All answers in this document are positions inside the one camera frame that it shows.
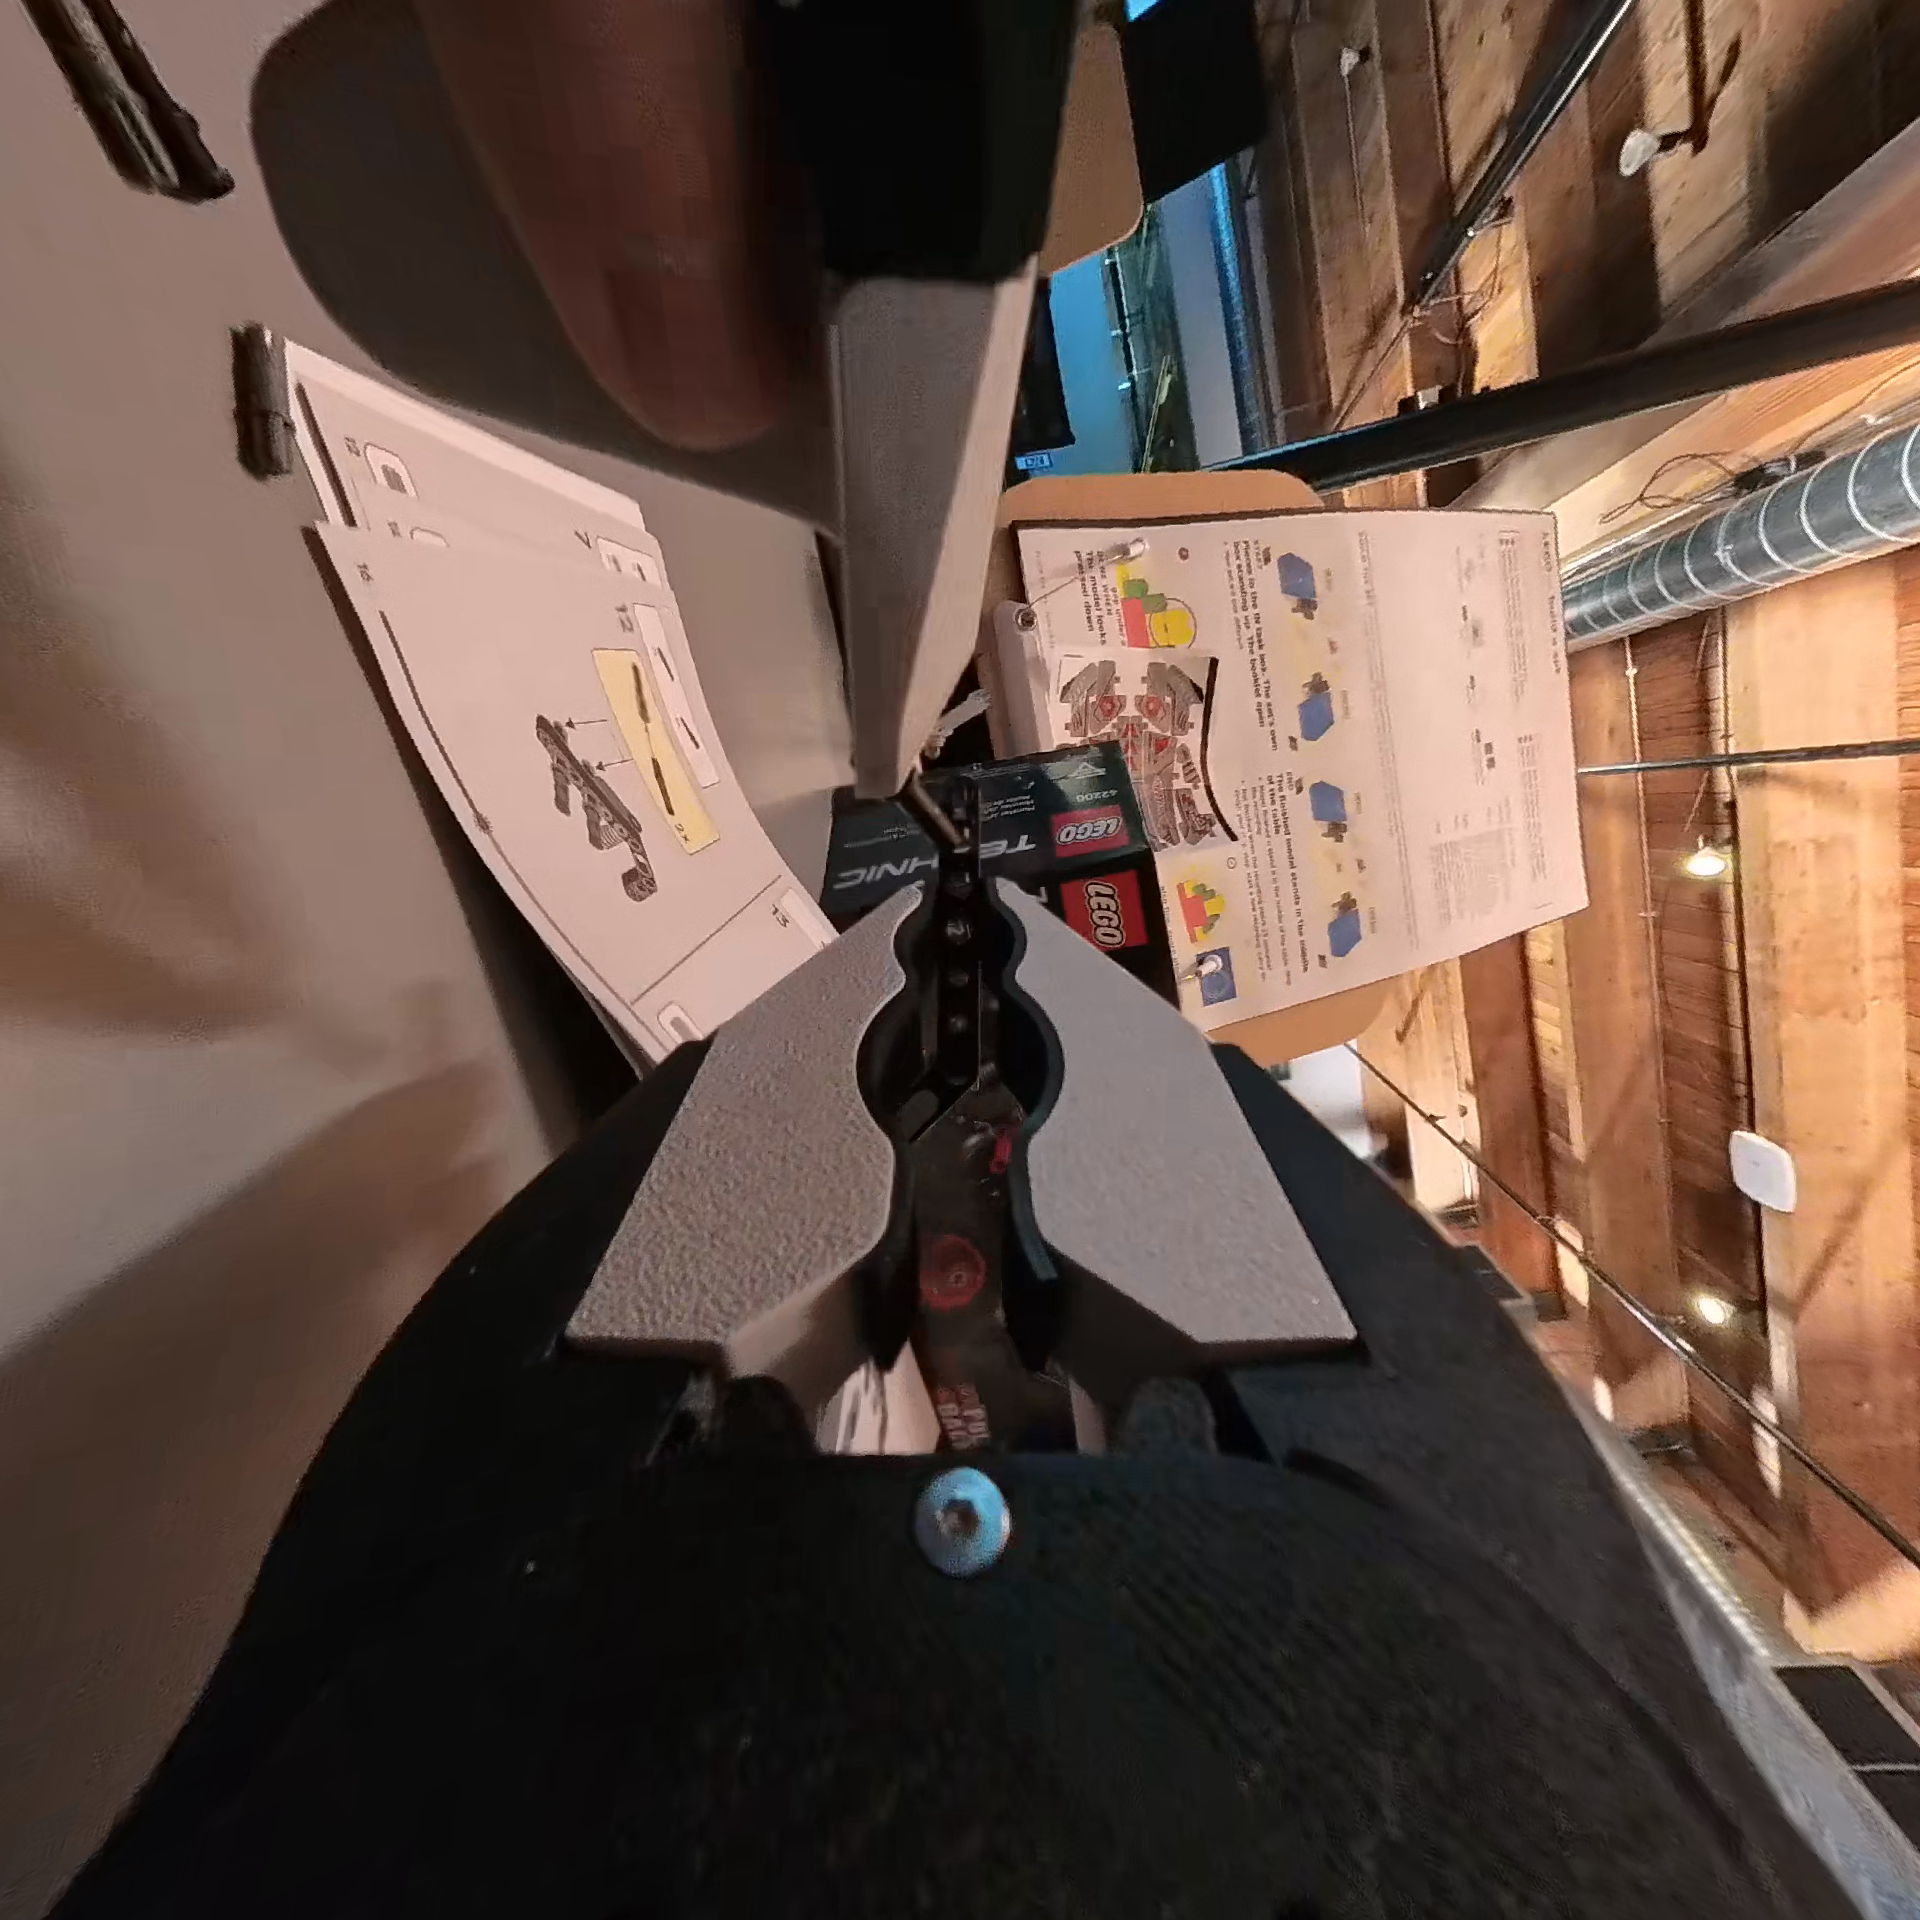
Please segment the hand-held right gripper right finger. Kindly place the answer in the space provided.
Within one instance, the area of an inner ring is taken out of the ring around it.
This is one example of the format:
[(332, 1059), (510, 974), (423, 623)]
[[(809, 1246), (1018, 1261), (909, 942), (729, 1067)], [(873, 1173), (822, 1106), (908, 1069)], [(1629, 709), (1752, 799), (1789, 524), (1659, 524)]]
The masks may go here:
[(1094, 1281), (1073, 1331), (1129, 1301), (1177, 1356), (1247, 1364), (1337, 1354), (1358, 1328), (1330, 1288), (1205, 1036), (1018, 886), (1014, 987), (1059, 1047), (1029, 1135), (1040, 1238)]

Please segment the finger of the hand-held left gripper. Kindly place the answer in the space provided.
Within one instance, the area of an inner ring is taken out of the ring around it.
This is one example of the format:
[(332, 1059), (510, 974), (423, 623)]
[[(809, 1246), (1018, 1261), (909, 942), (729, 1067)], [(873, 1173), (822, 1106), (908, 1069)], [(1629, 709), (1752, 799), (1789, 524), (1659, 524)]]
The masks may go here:
[(891, 799), (978, 649), (1035, 268), (857, 280), (835, 317), (850, 778)]

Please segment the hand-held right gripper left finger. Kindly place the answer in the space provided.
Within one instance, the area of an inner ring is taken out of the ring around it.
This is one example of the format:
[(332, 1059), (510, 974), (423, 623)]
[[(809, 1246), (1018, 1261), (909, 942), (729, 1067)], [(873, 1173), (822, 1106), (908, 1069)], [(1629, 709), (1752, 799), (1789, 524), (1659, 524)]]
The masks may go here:
[(718, 1027), (617, 1229), (568, 1340), (691, 1364), (871, 1364), (857, 1268), (891, 1215), (895, 1150), (860, 1047), (903, 990), (925, 886)]

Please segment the tan chair back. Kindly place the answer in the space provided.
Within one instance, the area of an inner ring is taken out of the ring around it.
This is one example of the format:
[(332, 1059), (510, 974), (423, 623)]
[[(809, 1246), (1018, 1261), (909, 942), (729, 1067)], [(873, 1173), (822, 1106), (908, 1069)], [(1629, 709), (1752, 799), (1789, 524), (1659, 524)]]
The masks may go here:
[(1049, 181), (1040, 278), (1062, 278), (1134, 237), (1144, 220), (1139, 142), (1120, 33), (1090, 15), (1073, 49), (1062, 145)]

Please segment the wooden board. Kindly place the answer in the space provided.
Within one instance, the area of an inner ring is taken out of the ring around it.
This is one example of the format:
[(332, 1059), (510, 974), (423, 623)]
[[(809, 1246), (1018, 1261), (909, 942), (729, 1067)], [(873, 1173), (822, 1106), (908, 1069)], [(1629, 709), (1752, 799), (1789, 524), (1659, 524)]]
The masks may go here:
[[(1008, 487), (995, 510), (988, 584), (979, 595), (978, 680), (988, 689), (988, 736), (1000, 756), (1034, 753), (1014, 709), (1014, 672), (1000, 656), (1000, 603), (1021, 589), (1021, 524), (1164, 524), (1205, 516), (1317, 514), (1323, 498), (1285, 472), (1129, 472), (1035, 477)], [(1273, 1069), (1327, 1047), (1353, 1044), (1386, 1006), (1386, 985), (1336, 990), (1284, 1012), (1225, 1025), (1214, 1044), (1239, 1047)]]

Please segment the white board stand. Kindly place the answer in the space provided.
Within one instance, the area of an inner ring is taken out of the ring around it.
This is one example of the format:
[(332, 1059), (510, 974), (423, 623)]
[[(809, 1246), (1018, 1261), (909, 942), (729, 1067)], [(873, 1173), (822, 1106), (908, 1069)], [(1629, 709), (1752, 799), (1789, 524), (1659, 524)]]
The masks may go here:
[(1021, 759), (1049, 745), (1046, 656), (1040, 614), (1026, 600), (1000, 600), (979, 619), (978, 680), (988, 698), (995, 759)]

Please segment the black monitor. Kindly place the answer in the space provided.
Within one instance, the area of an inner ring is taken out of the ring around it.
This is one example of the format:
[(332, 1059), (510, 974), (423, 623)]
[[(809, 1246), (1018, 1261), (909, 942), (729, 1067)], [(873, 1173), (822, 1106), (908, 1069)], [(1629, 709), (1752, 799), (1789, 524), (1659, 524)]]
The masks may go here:
[(1261, 145), (1258, 4), (1149, 4), (1116, 33), (1147, 202)]

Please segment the black toy box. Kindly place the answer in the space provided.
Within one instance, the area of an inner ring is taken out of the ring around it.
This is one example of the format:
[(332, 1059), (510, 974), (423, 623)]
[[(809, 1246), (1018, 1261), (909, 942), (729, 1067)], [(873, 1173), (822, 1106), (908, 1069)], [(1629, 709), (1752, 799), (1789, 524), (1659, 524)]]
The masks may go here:
[[(1180, 1001), (1170, 917), (1144, 807), (1116, 745), (933, 767), (925, 789), (950, 802), (978, 789), (979, 869), (1040, 897), (1073, 931), (1144, 987)], [(831, 799), (822, 909), (850, 929), (891, 893), (938, 879), (938, 842), (898, 799)]]

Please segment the white instruction booklet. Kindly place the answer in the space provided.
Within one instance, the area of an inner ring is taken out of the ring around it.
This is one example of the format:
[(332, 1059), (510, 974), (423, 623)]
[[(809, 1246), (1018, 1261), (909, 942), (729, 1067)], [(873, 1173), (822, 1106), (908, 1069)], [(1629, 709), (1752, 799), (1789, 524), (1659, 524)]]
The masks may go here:
[(835, 942), (842, 644), (805, 520), (642, 505), (282, 344), (317, 538), (422, 767), (637, 1063)]

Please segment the printed instruction sheet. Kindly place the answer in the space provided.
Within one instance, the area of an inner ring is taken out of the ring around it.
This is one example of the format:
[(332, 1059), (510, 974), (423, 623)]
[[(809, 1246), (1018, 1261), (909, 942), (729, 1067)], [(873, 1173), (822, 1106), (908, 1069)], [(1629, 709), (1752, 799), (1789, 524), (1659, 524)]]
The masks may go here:
[(1589, 907), (1551, 516), (1021, 524), (1046, 750), (1116, 745), (1203, 1032)]

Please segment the small black toy part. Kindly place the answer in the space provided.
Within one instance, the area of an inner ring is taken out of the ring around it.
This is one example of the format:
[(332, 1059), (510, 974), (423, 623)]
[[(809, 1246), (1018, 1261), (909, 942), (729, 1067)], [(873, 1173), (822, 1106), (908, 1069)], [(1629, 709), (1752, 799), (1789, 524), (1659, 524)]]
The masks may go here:
[(294, 404), (285, 344), (266, 326), (240, 326), (229, 347), (240, 465), (255, 479), (285, 479), (294, 472)]

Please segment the black frame bar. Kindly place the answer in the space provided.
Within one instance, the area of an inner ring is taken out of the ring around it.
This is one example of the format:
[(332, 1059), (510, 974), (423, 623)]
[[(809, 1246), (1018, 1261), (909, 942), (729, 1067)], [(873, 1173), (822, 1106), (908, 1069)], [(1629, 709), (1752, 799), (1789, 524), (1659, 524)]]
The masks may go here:
[(1506, 455), (1912, 344), (1916, 278), (1906, 278), (1871, 290), (1615, 355), (1589, 370), (1273, 447), (1229, 461), (1221, 472), (1285, 472), (1327, 493)]

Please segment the silver ribbed duct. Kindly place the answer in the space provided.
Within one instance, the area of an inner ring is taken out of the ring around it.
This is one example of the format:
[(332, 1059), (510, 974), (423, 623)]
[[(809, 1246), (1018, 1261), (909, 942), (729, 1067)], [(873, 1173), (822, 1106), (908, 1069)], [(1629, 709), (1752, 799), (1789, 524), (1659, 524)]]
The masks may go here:
[(1852, 563), (1916, 548), (1916, 419), (1820, 458), (1608, 548), (1564, 584), (1565, 649), (1596, 649), (1723, 611)]

